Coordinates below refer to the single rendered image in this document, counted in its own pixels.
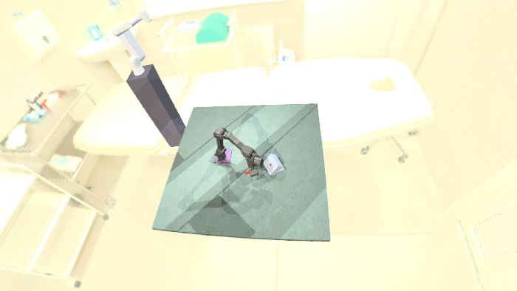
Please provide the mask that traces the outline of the white flat panel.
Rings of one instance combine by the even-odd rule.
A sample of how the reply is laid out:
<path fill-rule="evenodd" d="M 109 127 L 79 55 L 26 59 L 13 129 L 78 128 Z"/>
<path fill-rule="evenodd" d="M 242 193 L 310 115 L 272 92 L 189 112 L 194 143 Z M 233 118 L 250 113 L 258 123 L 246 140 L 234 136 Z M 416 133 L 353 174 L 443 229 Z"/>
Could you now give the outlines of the white flat panel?
<path fill-rule="evenodd" d="M 270 154 L 263 164 L 270 176 L 275 175 L 284 170 L 283 165 L 281 164 L 281 162 L 275 154 Z"/>

